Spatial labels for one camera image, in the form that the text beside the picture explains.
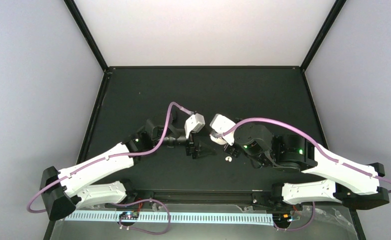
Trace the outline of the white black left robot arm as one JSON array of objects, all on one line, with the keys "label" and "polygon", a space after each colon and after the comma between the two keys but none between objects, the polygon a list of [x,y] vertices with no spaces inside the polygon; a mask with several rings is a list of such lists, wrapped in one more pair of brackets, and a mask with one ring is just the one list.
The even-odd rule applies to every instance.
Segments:
[{"label": "white black left robot arm", "polygon": [[141,157],[154,153],[160,145],[184,143],[187,155],[196,157],[200,148],[194,142],[194,134],[205,126],[204,116],[193,112],[183,128],[174,127],[175,120],[173,113],[160,124],[148,119],[136,133],[98,156],[71,167],[56,169],[50,166],[43,170],[38,193],[44,204],[42,212],[49,220],[57,221],[88,206],[121,203],[130,192],[125,181],[96,182],[133,167]]}]

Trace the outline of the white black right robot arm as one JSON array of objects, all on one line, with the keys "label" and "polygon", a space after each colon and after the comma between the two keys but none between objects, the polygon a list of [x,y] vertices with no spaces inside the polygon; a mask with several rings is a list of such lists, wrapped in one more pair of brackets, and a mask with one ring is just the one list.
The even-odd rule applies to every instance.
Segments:
[{"label": "white black right robot arm", "polygon": [[370,210],[390,202],[391,190],[380,185],[385,177],[382,164],[364,165],[337,155],[287,123],[247,118],[218,136],[260,164],[322,178],[274,184],[268,202],[276,210],[306,202],[334,202],[349,209]]}]

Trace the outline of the white earbud charging case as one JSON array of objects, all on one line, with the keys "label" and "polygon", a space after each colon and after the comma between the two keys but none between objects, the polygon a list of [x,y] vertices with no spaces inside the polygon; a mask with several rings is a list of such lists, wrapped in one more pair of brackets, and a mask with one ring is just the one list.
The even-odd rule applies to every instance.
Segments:
[{"label": "white earbud charging case", "polygon": [[216,143],[216,144],[218,144],[218,145],[221,145],[221,146],[223,146],[223,145],[226,145],[227,144],[227,142],[224,140],[224,139],[222,139],[221,137],[215,137],[215,134],[216,134],[217,132],[215,132],[214,130],[210,133],[210,139],[214,142],[214,143]]}]

